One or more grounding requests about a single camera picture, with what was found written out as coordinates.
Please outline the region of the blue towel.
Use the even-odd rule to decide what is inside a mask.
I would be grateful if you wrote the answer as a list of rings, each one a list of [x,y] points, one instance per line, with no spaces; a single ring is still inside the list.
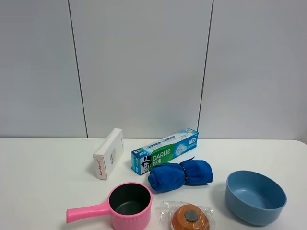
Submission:
[[[148,176],[151,188],[157,192],[179,189],[184,185],[198,186],[211,183],[213,171],[209,163],[193,158],[181,163],[154,166]]]

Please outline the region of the Darlie toothpaste box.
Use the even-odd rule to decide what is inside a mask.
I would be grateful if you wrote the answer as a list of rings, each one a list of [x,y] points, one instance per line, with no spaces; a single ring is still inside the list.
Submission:
[[[185,129],[131,152],[131,168],[138,175],[149,172],[154,166],[169,162],[197,146],[199,133]]]

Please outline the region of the white rectangular carton box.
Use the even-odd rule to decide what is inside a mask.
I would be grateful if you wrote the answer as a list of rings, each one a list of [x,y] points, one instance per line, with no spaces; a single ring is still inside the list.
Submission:
[[[97,179],[107,180],[124,152],[122,129],[114,128],[93,154]]]

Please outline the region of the wrapped orange round cake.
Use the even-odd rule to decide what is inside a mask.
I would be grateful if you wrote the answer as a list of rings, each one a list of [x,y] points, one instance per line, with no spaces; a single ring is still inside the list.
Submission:
[[[186,202],[163,201],[158,211],[164,230],[214,230],[213,209]]]

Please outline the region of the blue plastic bowl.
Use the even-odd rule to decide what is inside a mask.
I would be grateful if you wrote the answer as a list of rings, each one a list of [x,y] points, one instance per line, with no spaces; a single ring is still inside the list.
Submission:
[[[287,196],[269,177],[241,170],[227,177],[225,202],[239,219],[251,225],[267,226],[277,220]]]

